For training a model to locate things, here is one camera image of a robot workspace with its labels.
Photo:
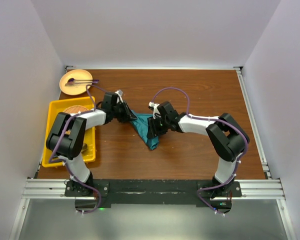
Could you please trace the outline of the teal cloth napkin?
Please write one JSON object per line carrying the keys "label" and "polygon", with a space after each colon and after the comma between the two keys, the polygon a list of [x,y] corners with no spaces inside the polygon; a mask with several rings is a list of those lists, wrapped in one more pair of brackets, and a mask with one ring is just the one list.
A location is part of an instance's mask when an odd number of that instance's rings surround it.
{"label": "teal cloth napkin", "polygon": [[152,114],[147,113],[136,113],[132,111],[132,113],[136,116],[135,120],[130,121],[135,131],[138,133],[140,138],[146,144],[150,151],[155,150],[159,145],[159,138],[148,138],[148,118],[152,117]]}

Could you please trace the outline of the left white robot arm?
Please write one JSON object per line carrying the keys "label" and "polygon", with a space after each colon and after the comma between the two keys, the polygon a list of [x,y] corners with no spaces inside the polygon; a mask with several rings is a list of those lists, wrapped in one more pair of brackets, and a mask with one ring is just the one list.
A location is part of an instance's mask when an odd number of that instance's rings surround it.
{"label": "left white robot arm", "polygon": [[58,113],[47,136],[45,145],[52,151],[48,162],[62,163],[70,175],[70,189],[82,196],[98,195],[94,190],[93,175],[85,165],[81,153],[86,130],[106,125],[113,119],[120,123],[137,119],[123,100],[120,90],[106,92],[103,100],[94,103],[91,110],[73,115]]}

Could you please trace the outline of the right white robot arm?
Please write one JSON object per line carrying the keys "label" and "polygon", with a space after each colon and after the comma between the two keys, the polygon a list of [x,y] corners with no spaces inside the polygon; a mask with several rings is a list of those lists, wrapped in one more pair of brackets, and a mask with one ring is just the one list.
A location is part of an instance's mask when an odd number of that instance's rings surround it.
{"label": "right white robot arm", "polygon": [[213,191],[217,196],[225,196],[231,190],[241,158],[246,154],[250,142],[234,118],[228,113],[215,117],[186,112],[179,114],[168,101],[161,104],[150,102],[148,108],[153,111],[152,117],[148,118],[149,139],[162,136],[168,131],[209,137],[219,161],[212,186],[202,187],[199,191]]}

